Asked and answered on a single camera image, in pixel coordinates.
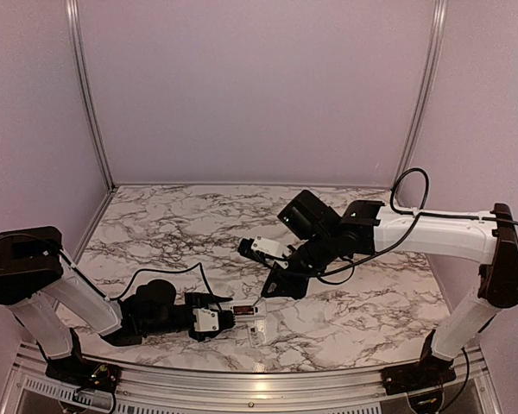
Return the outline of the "white remote control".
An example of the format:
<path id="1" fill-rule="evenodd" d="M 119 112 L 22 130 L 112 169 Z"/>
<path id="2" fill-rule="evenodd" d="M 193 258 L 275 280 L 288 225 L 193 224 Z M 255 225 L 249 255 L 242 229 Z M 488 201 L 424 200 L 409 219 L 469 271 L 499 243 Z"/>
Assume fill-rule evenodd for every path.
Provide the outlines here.
<path id="1" fill-rule="evenodd" d="M 254 312 L 251 307 L 255 301 L 256 299 L 246 299 L 229 303 L 230 310 L 232 311 L 237 323 L 249 323 L 267 318 L 268 310 L 266 300 L 259 308 L 258 312 Z"/>

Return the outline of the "white battery cover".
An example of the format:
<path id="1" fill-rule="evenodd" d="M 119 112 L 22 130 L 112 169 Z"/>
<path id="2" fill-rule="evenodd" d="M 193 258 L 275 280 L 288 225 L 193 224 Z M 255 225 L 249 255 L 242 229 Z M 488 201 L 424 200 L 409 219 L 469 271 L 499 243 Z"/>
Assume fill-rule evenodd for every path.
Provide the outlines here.
<path id="1" fill-rule="evenodd" d="M 259 328 L 249 325 L 248 333 L 252 348 L 259 348 L 264 344 L 264 334 Z"/>

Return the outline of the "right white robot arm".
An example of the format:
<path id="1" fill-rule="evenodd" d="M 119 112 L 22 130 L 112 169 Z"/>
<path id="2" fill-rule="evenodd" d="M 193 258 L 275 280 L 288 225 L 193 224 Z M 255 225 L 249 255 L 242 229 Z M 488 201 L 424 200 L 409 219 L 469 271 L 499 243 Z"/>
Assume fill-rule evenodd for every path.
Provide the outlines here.
<path id="1" fill-rule="evenodd" d="M 435 254 L 470 260 L 479 265 L 479 284 L 426 339 L 426 355 L 416 361 L 410 378 L 429 386 L 444 372 L 444 361 L 460 349 L 497 313 L 518 305 L 518 236 L 506 204 L 491 211 L 449 213 L 399 209 L 375 200 L 356 200 L 343 214 L 310 191 L 299 193 L 279 214 L 300 240 L 295 250 L 277 241 L 256 237 L 252 254 L 273 260 L 268 282 L 289 277 L 298 285 L 292 298 L 303 298 L 306 280 L 327 277 L 337 258 L 355 254 L 373 260 L 386 253 Z"/>

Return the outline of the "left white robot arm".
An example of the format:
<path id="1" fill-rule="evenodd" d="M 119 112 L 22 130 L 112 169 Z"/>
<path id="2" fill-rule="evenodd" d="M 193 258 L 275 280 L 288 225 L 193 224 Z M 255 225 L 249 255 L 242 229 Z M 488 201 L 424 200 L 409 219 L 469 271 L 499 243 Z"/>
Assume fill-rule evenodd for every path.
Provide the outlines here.
<path id="1" fill-rule="evenodd" d="M 55 227 L 0 233 L 0 305 L 8 308 L 72 383 L 92 376 L 80 356 L 77 335 L 59 319 L 57 301 L 114 347 L 142 344 L 149 336 L 187 332 L 195 341 L 214 338 L 236 324 L 222 308 L 225 298 L 188 292 L 176 304 L 176 289 L 164 279 L 139 285 L 127 298 L 110 298 L 83 274 L 62 246 Z"/>

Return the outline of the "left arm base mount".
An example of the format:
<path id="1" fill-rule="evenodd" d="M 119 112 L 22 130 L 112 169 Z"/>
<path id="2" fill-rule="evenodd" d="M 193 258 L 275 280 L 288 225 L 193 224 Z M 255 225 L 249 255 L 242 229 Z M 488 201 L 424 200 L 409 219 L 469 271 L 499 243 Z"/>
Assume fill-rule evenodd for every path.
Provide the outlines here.
<path id="1" fill-rule="evenodd" d="M 74 329 L 69 329 L 72 339 L 71 353 L 61 359 L 47 358 L 46 376 L 77 386 L 81 390 L 98 390 L 114 393 L 121 368 L 118 365 L 86 359 L 82 355 L 80 341 Z"/>

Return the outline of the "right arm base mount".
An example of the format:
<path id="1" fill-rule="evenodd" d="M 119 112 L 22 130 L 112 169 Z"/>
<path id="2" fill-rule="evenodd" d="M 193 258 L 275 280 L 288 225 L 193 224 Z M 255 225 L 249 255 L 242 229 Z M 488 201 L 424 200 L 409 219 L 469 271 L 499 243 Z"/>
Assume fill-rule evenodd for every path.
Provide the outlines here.
<path id="1" fill-rule="evenodd" d="M 435 330 L 427 336 L 417 361 L 382 370 L 382 384 L 387 395 L 442 386 L 457 378 L 452 366 L 453 360 L 446 361 L 433 355 L 434 334 Z"/>

